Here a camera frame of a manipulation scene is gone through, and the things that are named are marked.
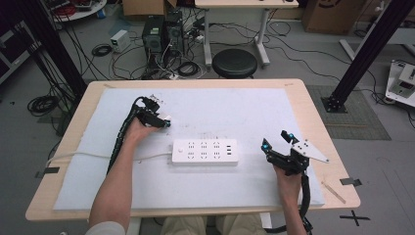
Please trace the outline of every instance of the power outlet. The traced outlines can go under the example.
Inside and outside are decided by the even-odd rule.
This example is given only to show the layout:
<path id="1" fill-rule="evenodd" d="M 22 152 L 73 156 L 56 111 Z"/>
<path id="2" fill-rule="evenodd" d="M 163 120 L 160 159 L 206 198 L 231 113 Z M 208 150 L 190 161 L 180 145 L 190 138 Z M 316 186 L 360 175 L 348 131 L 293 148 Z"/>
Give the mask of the power outlet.
<path id="1" fill-rule="evenodd" d="M 238 164 L 237 142 L 235 139 L 179 139 L 173 144 L 174 165 L 216 165 Z"/>

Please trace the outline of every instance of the black stool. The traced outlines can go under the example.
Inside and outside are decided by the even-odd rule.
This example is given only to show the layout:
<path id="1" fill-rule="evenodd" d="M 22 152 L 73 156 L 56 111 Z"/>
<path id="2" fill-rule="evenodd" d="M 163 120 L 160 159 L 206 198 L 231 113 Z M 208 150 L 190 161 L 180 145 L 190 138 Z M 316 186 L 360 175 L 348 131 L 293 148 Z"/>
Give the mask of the black stool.
<path id="1" fill-rule="evenodd" d="M 241 49 L 223 50 L 211 62 L 213 70 L 225 78 L 253 78 L 257 68 L 255 56 Z"/>

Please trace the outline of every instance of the floor mat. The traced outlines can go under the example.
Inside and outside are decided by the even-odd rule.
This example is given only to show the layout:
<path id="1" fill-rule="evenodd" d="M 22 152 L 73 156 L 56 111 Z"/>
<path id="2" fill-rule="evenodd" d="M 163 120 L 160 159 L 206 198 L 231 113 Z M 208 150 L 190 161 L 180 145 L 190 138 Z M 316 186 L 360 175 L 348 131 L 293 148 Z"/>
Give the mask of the floor mat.
<path id="1" fill-rule="evenodd" d="M 329 97 L 335 86 L 306 86 L 332 139 L 391 140 L 360 91 L 353 91 L 345 103 L 346 114 L 327 113 L 321 97 Z"/>

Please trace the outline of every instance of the black tape cross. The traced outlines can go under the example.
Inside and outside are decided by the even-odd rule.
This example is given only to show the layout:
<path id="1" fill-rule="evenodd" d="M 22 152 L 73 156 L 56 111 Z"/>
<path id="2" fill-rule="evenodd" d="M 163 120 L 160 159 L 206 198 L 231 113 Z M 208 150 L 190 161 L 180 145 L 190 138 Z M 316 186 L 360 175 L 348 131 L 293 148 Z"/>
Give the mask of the black tape cross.
<path id="1" fill-rule="evenodd" d="M 368 217 L 356 216 L 356 214 L 354 213 L 354 210 L 351 210 L 351 214 L 353 214 L 353 216 L 340 215 L 340 218 L 354 219 L 354 221 L 356 222 L 356 226 L 360 226 L 359 221 L 357 221 L 358 219 L 370 220 L 370 218 Z"/>

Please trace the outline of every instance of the computer tower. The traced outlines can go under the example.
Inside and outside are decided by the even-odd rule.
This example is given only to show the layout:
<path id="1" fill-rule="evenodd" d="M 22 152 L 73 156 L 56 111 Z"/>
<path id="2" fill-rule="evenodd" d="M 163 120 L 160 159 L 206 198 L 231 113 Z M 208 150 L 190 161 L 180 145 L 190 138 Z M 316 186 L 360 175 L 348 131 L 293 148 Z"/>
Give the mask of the computer tower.
<path id="1" fill-rule="evenodd" d="M 148 67 L 150 69 L 165 68 L 170 55 L 164 16 L 148 16 L 142 37 L 148 58 Z"/>
<path id="2" fill-rule="evenodd" d="M 170 54 L 172 57 L 184 55 L 183 40 L 183 14 L 180 11 L 169 12 L 165 18 L 168 40 L 171 44 Z"/>

